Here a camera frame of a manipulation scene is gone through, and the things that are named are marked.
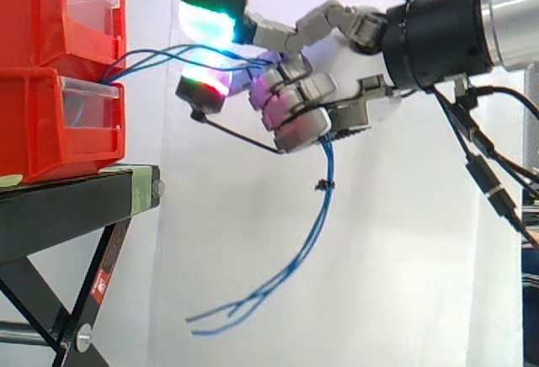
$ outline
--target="green light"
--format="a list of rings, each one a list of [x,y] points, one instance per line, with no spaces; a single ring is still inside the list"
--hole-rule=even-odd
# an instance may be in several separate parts
[[[189,59],[195,62],[204,62],[212,66],[230,66],[230,62],[226,58],[209,51],[196,51],[189,56]],[[192,64],[187,64],[184,67],[182,77],[204,83],[214,88],[221,96],[228,96],[232,81],[231,72],[211,70]]]
[[[212,12],[181,2],[179,22],[185,34],[195,43],[222,49],[229,46],[234,39],[236,21],[225,13]]]

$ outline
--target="black cable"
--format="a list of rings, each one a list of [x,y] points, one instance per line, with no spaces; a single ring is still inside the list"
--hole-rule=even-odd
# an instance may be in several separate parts
[[[520,175],[511,168],[511,166],[504,160],[503,157],[498,156],[494,160],[507,172],[508,175],[510,175],[520,186],[522,186],[524,190],[527,190],[532,193],[535,199],[539,199],[539,191],[532,188],[529,183],[527,183],[523,178],[521,178]]]
[[[401,98],[409,98],[410,96],[415,95],[417,92],[419,92],[417,89],[410,89],[405,93],[401,93]]]
[[[455,137],[458,140],[458,143],[461,145],[461,148],[464,151],[466,158],[467,159],[471,158],[473,155],[472,152],[470,151],[470,149],[468,148],[468,145],[464,141],[464,137],[462,137],[460,131],[453,124],[453,122],[451,121],[451,117],[449,116],[449,109],[448,109],[448,106],[450,105],[449,101],[438,89],[436,89],[436,87],[432,87],[427,92],[432,92],[436,96],[436,99],[438,100],[438,103],[440,104],[440,107],[442,111],[444,112],[444,115],[446,116],[447,121],[449,122],[449,126],[453,130],[453,133],[455,134]]]
[[[530,243],[530,245],[533,246],[533,248],[539,252],[539,243],[535,240],[535,238],[528,232],[526,229],[526,224],[524,224],[524,221],[522,221],[516,214],[514,214],[514,217],[512,220],[510,220],[510,224],[515,228],[522,236]]]
[[[276,150],[272,146],[266,146],[264,143],[260,141],[256,141],[255,139],[251,137],[244,136],[243,134],[240,134],[237,131],[228,129],[224,125],[220,125],[216,123],[215,121],[208,119],[206,115],[203,112],[200,112],[199,110],[193,110],[193,112],[191,112],[191,119],[196,120],[199,123],[202,123],[205,125],[210,125],[211,127],[218,129],[219,131],[222,131],[223,133],[228,134],[229,136],[236,137],[241,141],[245,141],[248,144],[251,144],[252,146],[262,148],[263,150],[266,150],[273,154],[277,154],[277,155],[283,154],[283,152]]]
[[[530,100],[530,98],[515,89],[498,86],[486,86],[475,87],[475,91],[477,92],[478,96],[485,96],[493,93],[504,93],[506,95],[512,96],[521,104],[523,104],[528,110],[530,110],[534,117],[539,120],[539,108],[537,108],[537,106]]]
[[[515,228],[539,253],[539,243],[526,230],[526,225],[515,213],[515,202],[513,202],[513,200],[510,198],[509,194],[504,189],[492,169],[490,169],[484,158],[480,155],[473,155],[470,152],[460,131],[453,124],[453,121],[449,115],[448,106],[450,103],[447,98],[435,87],[426,90],[426,92],[432,92],[438,99],[438,102],[446,115],[447,121],[449,121],[451,128],[455,132],[456,138],[461,144],[462,150],[466,153],[466,169],[472,175],[476,184],[478,184],[478,187],[483,191],[485,197],[496,210],[498,215],[504,217],[513,226],[513,228]]]
[[[507,165],[513,169],[515,172],[519,173],[520,175],[524,176],[525,178],[530,179],[532,182],[539,184],[539,175],[535,175],[532,171],[523,168],[518,163],[515,163],[511,161],[509,158],[504,157],[503,155],[499,154],[499,156],[504,160],[504,162],[507,163]]]

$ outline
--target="glowing fingertip sensor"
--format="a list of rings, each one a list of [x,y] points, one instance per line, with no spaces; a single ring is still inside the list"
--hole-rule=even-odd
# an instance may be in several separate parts
[[[179,20],[194,42],[225,48],[242,39],[247,0],[181,0]]]
[[[213,88],[222,97],[226,97],[230,92],[229,85],[232,80],[230,72],[214,72],[200,66],[185,66],[182,77]]]

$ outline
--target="blue wire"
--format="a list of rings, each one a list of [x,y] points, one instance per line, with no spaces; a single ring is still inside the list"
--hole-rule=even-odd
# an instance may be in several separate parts
[[[176,54],[168,52],[169,49],[171,49],[171,48],[160,50],[160,51],[154,50],[154,49],[138,49],[138,50],[129,51],[129,52],[125,53],[122,57],[120,57],[118,60],[114,61],[107,68],[107,70],[104,72],[104,75],[101,77],[101,83],[111,83],[112,81],[114,81],[114,80],[116,80],[116,79],[118,79],[120,77],[123,77],[125,75],[131,74],[133,72],[137,72],[137,71],[140,71],[140,70],[143,70],[143,69],[151,68],[153,66],[158,66],[158,65],[164,64],[164,63],[166,63],[166,62],[168,62],[170,60],[178,60],[178,61],[182,61],[182,62],[187,63],[187,64],[193,64],[193,65],[202,66],[204,68],[208,68],[208,69],[211,69],[211,70],[224,71],[224,72],[242,71],[242,70],[246,70],[246,69],[258,69],[261,66],[268,66],[268,65],[273,64],[273,62],[269,61],[269,60],[264,60],[264,59],[259,59],[259,58],[246,58],[246,57],[240,56],[239,54],[233,53],[231,51],[221,51],[221,50],[218,50],[218,49],[216,49],[214,47],[210,47],[210,46],[207,46],[207,45],[176,45],[172,49],[179,49],[179,48],[184,48],[184,49],[179,51]],[[233,60],[245,61],[248,64],[252,64],[252,66],[237,66],[237,67],[225,67],[225,68],[222,68],[222,67],[216,67],[216,66],[208,66],[208,65],[203,64],[201,62],[188,60],[188,59],[185,59],[185,58],[179,56],[179,55],[184,54],[185,52],[187,52],[189,50],[193,50],[193,49],[208,50],[208,51],[214,52],[216,54],[219,54],[221,56],[231,58]],[[123,72],[119,72],[118,74],[115,74],[112,77],[109,77],[110,72],[115,68],[115,66],[118,65],[119,63],[121,63],[123,60],[125,60],[128,56],[132,56],[132,55],[135,55],[135,54],[142,54],[142,53],[153,54],[155,56],[166,56],[167,58],[165,60],[161,60],[161,61],[149,64],[149,65],[146,65],[146,66],[136,66],[134,68],[124,70]]]
[[[327,179],[334,180],[333,146],[331,144],[331,141],[327,137],[323,137],[320,142],[322,144],[326,157],[328,158]],[[187,318],[186,321],[187,323],[199,321],[208,316],[213,316],[219,312],[229,310],[232,308],[232,310],[227,313],[227,317],[230,318],[237,311],[239,311],[242,308],[242,306],[258,298],[258,300],[254,303],[254,305],[251,308],[249,308],[245,314],[243,314],[234,322],[230,322],[227,325],[224,325],[217,329],[207,330],[207,331],[206,330],[193,330],[192,334],[195,336],[213,336],[221,332],[224,332],[232,327],[236,327],[237,325],[245,321],[262,304],[262,302],[264,302],[273,292],[275,292],[280,287],[280,285],[282,285],[287,279],[289,279],[294,274],[294,272],[299,268],[302,262],[307,258],[309,253],[312,251],[312,248],[316,244],[316,241],[318,237],[320,236],[320,233],[323,229],[323,225],[326,221],[326,217],[328,215],[328,210],[331,204],[332,195],[333,195],[333,189],[332,188],[326,189],[322,208],[320,209],[320,212],[318,213],[318,217],[315,220],[312,226],[312,229],[309,232],[309,235],[307,236],[306,241],[303,243],[303,246],[298,252],[298,254],[278,274],[276,274],[274,277],[272,277],[271,279],[263,283],[260,287],[258,287],[258,289],[253,291],[250,295],[245,297],[243,300],[234,301],[224,306],[219,306],[217,308],[214,308],[213,310]]]

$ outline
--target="sticker label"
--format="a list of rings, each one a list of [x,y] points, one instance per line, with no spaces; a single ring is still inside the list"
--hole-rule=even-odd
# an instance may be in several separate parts
[[[109,287],[110,274],[100,269],[93,281],[91,295],[99,305],[103,304],[104,295]]]

